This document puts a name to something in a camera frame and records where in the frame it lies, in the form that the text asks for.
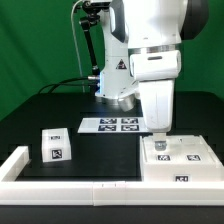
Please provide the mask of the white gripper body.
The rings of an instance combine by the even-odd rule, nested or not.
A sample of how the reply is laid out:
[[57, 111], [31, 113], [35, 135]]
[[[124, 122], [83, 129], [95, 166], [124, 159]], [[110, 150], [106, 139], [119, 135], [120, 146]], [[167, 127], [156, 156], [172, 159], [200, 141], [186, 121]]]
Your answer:
[[139, 83], [143, 118], [151, 133], [167, 133], [171, 130], [174, 83], [173, 79]]

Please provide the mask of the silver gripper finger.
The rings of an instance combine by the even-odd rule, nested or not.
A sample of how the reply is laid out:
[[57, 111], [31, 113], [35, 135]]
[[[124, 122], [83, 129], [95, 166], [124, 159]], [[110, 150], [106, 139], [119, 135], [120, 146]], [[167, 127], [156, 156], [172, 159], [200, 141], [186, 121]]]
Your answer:
[[154, 133], [153, 139], [155, 143], [156, 150], [165, 150], [167, 143], [166, 143], [166, 134], [165, 133]]

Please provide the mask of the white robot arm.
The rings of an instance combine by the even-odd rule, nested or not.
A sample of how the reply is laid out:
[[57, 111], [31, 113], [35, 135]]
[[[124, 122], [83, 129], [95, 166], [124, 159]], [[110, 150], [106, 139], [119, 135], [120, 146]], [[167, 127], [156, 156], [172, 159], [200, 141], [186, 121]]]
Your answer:
[[178, 45], [195, 38], [209, 18], [208, 0], [90, 0], [108, 3], [111, 34], [127, 44], [133, 82], [118, 98], [122, 109], [141, 101], [144, 123], [156, 150], [167, 148], [175, 79], [181, 71]]

